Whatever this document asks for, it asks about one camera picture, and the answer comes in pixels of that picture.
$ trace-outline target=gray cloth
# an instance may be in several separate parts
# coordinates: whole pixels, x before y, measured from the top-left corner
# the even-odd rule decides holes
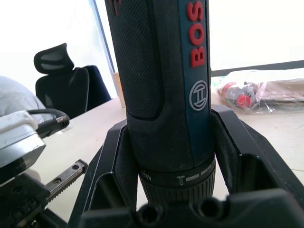
[[[42,102],[22,84],[0,76],[0,116],[21,110],[45,109]],[[52,119],[51,115],[33,115],[38,124]]]

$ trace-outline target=chair backrest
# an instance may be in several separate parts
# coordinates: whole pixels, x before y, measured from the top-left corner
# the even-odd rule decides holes
[[[87,110],[91,110],[105,102],[111,100],[108,90],[105,87],[104,81],[100,75],[97,66],[85,66],[89,72],[90,86]]]
[[[36,82],[36,96],[46,108],[61,110],[74,118],[87,111],[89,73],[85,68],[73,70],[66,48],[65,43],[35,55],[37,71],[48,74]]]

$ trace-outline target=black cable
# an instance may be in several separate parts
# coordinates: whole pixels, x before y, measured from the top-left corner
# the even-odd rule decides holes
[[[70,118],[64,112],[57,110],[57,109],[35,109],[35,110],[28,110],[27,111],[30,115],[35,114],[52,114],[56,118],[52,120],[44,121],[43,123],[38,124],[37,133],[41,138],[49,137],[54,133],[65,129],[69,123]]]

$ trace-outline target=plastic bag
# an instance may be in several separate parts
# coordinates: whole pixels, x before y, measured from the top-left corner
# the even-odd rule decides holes
[[[229,106],[256,113],[304,111],[304,68],[232,72],[217,91]]]

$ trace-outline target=chair headrest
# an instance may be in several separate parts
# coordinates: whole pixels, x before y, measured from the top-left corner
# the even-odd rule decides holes
[[[34,65],[38,72],[54,75],[70,72],[74,68],[74,63],[67,53],[67,44],[40,51],[34,56]]]

